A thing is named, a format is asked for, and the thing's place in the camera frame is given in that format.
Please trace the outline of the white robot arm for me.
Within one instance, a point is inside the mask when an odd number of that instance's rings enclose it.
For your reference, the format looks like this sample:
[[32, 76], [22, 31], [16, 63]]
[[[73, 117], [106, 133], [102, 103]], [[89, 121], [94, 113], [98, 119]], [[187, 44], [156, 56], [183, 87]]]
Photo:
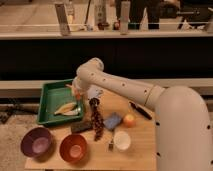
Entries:
[[99, 58], [81, 64], [73, 80], [81, 94], [92, 85], [155, 112], [157, 171], [213, 171], [211, 121], [198, 92], [187, 86], [163, 88], [108, 74]]

